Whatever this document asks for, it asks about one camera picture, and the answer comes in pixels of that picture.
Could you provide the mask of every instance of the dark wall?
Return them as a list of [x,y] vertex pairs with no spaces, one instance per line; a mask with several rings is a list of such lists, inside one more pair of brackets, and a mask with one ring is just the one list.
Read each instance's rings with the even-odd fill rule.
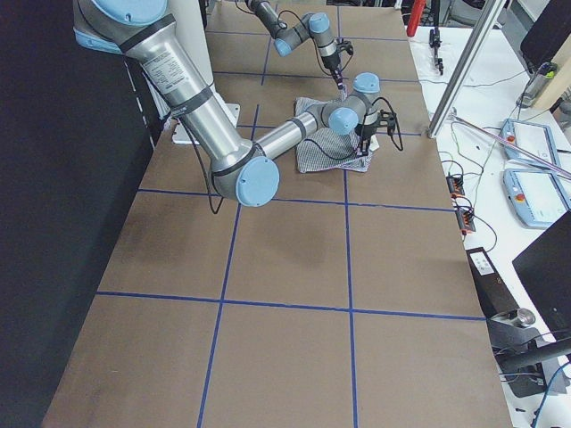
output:
[[40,424],[152,153],[123,58],[75,44],[71,1],[0,4],[3,427]]

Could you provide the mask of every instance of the blue joint cap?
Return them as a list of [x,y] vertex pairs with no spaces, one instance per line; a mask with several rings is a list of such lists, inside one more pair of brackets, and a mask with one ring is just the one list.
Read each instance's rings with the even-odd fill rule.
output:
[[167,0],[91,0],[92,3],[114,21],[143,27],[162,18],[167,10]]
[[359,123],[357,113],[347,107],[339,107],[329,115],[329,127],[339,136],[346,136]]
[[281,38],[274,40],[274,46],[276,47],[279,56],[287,56],[292,52],[292,47]]
[[246,207],[260,207],[271,201],[278,184],[276,163],[265,156],[258,156],[242,167],[236,180],[236,197]]
[[381,82],[374,73],[361,73],[353,80],[353,89],[363,94],[376,94],[381,90]]
[[329,17],[324,12],[313,13],[310,17],[310,31],[323,33],[329,29]]
[[75,40],[80,46],[86,47],[87,49],[93,49],[94,51],[123,55],[123,52],[113,42],[102,40],[99,37],[84,33],[78,29],[73,29],[73,31],[75,32]]

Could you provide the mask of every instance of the striped cloth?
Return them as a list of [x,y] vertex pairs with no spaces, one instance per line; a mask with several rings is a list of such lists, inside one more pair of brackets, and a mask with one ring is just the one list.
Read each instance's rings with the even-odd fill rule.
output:
[[[325,102],[311,98],[297,98],[295,100],[295,115],[303,113],[313,104],[325,104]],[[339,136],[329,128],[322,128],[318,132],[307,136],[318,143],[324,152],[333,158],[344,158],[355,151],[359,144],[359,137],[352,131],[348,136]],[[328,169],[348,169],[351,171],[366,172],[371,163],[373,152],[368,156],[357,157],[353,155],[345,160],[329,159],[311,141],[302,141],[295,147],[297,168],[300,172],[316,172]]]

